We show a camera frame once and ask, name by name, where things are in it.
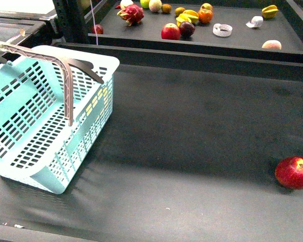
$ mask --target black tray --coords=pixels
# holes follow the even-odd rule
[[[26,31],[25,36],[19,35],[21,28]],[[0,41],[8,41],[24,47],[35,47],[51,44],[52,36],[49,34],[49,27],[45,22],[0,18]],[[10,61],[18,57],[18,55],[1,51],[0,56]]]
[[[55,8],[51,9],[46,14],[0,11],[0,18],[44,21],[49,27],[49,31],[53,38],[62,37],[62,29],[57,21],[57,13]]]
[[[290,81],[285,74],[303,66],[57,46],[126,64],[115,72],[113,113],[63,194],[0,178],[0,239],[303,241],[303,190],[290,193],[274,180],[280,159],[303,156],[303,77]],[[269,66],[281,70],[260,78],[194,65],[211,58],[217,68],[234,61],[239,71],[251,65],[266,75]],[[189,71],[179,68],[188,60]]]
[[[173,7],[170,15],[153,14],[144,11],[142,24],[127,27],[115,9],[119,2],[102,1],[95,8],[95,20],[100,22],[105,30],[98,36],[100,45],[147,48],[178,52],[224,55],[231,57],[258,58],[276,61],[303,63],[303,11],[293,1],[212,1],[214,17],[208,26],[196,25],[195,33],[189,40],[162,40],[161,29],[166,23],[176,23],[174,9],[183,6],[186,9],[197,10],[198,1],[167,1]],[[260,16],[261,9],[270,4],[279,8],[277,16],[264,21],[259,29],[250,29],[245,24],[253,16]],[[89,29],[92,17],[86,19]],[[230,37],[219,38],[212,33],[215,23],[226,23],[233,27]],[[94,34],[89,33],[90,43],[96,43]],[[263,50],[266,40],[277,39],[282,43],[282,50]]]

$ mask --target shopping basket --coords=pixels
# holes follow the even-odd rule
[[[62,60],[73,58],[63,70],[52,59],[25,57],[30,49],[18,48],[21,57],[0,65],[0,175],[61,194],[112,112],[119,61],[52,46],[31,49]],[[93,74],[83,63],[92,65]],[[72,82],[65,81],[67,75]]]

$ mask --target lemon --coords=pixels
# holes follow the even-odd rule
[[[175,9],[175,16],[178,17],[181,13],[183,13],[185,11],[185,8],[183,7],[178,7],[177,9]]]

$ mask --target small red fruit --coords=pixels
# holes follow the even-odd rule
[[[179,40],[181,36],[180,29],[176,24],[165,24],[162,28],[162,39]]]
[[[103,34],[103,27],[100,24],[96,24],[92,27],[92,33]]]
[[[279,183],[289,189],[303,189],[303,157],[293,156],[282,160],[275,169]]]

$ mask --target black table surface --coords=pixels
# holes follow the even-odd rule
[[[67,190],[0,177],[0,225],[97,241],[303,241],[303,82],[120,65],[113,113]]]

